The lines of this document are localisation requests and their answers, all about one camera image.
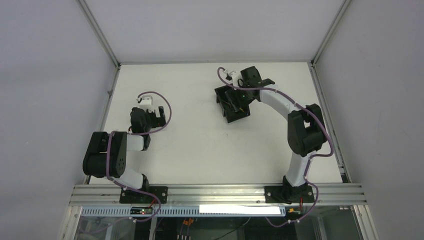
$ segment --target red wire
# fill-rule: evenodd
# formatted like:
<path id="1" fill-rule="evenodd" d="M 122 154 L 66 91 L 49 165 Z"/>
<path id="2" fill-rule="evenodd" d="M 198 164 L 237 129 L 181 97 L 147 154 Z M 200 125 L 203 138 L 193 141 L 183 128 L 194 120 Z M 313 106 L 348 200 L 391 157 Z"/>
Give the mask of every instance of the red wire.
<path id="1" fill-rule="evenodd" d="M 149 208 L 153 205 L 153 203 L 156 205 L 156 199 L 153 199 L 153 201 L 151 201 L 150 206 L 148 206 Z"/>
<path id="2" fill-rule="evenodd" d="M 300 211 L 303 211 L 303 205 L 304 205 L 304 199 L 303 199 L 303 197 L 300 197 L 300 206 L 299 206 L 299 209 L 300 209 Z"/>

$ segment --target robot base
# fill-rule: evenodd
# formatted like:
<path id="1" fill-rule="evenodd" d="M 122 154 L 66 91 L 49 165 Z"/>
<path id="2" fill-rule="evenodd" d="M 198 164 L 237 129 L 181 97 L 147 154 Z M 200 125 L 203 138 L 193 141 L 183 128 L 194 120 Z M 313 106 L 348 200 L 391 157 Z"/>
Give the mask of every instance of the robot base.
<path id="1" fill-rule="evenodd" d="M 267 204 L 313 203 L 315 201 L 312 187 L 307 183 L 300 186 L 291 186 L 286 176 L 282 179 L 282 186 L 265 186 L 265 202 Z"/>
<path id="2" fill-rule="evenodd" d="M 167 186 L 151 186 L 149 193 L 156 195 L 161 204 L 166 204 L 168 200 L 168 187 Z M 151 204 L 154 200 L 153 197 L 147 196 L 135 191 L 124 190 L 120 192 L 120 204 Z"/>

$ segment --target gray wall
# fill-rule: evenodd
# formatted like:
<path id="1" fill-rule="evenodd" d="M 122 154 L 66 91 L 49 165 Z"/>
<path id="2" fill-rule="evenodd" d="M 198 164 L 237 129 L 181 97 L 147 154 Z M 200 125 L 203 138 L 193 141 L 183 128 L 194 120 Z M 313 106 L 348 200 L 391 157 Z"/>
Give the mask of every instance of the gray wall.
<path id="1" fill-rule="evenodd" d="M 74 0 L 0 3 L 1 239 L 57 239 L 114 66 Z"/>
<path id="2" fill-rule="evenodd" d="M 380 239 L 424 234 L 424 1 L 353 0 L 317 72 Z"/>
<path id="3" fill-rule="evenodd" d="M 87 0 L 121 63 L 310 60 L 343 0 Z"/>

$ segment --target white tabletop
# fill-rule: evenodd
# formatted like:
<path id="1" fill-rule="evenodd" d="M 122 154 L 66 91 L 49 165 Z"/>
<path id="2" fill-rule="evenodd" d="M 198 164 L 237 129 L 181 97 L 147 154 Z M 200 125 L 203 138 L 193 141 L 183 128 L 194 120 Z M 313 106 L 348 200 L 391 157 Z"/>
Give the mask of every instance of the white tabletop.
<path id="1" fill-rule="evenodd" d="M 251 116 L 228 124 L 215 101 L 214 89 L 223 86 L 217 78 L 220 66 L 238 71 L 256 66 L 262 79 L 270 78 L 298 102 L 319 103 L 305 62 L 123 65 L 106 132 L 127 131 L 141 92 L 159 92 L 172 107 L 169 125 L 150 135 L 148 150 L 127 152 L 127 167 L 145 174 L 152 184 L 281 183 L 292 155 L 286 120 L 254 101 Z M 166 103 L 153 95 L 153 104 L 156 109 L 163 106 L 168 119 Z M 329 152 L 328 143 L 320 152 Z M 315 183 L 342 182 L 334 156 L 315 158 L 308 177 Z M 90 183 L 108 182 L 93 177 Z"/>

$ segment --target perforated metal strip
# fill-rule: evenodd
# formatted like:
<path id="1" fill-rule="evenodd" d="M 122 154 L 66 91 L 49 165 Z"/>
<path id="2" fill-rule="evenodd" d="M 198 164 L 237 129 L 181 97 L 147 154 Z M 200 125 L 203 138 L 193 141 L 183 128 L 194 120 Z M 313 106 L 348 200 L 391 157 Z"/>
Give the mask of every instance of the perforated metal strip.
<path id="1" fill-rule="evenodd" d="M 284 206 L 279 206 L 281 216 L 286 215 Z M 85 217 L 149 217 L 148 214 L 130 214 L 130 206 L 86 206 L 82 209 Z M 163 206 L 157 217 L 269 217 L 268 214 L 228 214 L 228 213 L 200 213 L 198 206 Z"/>

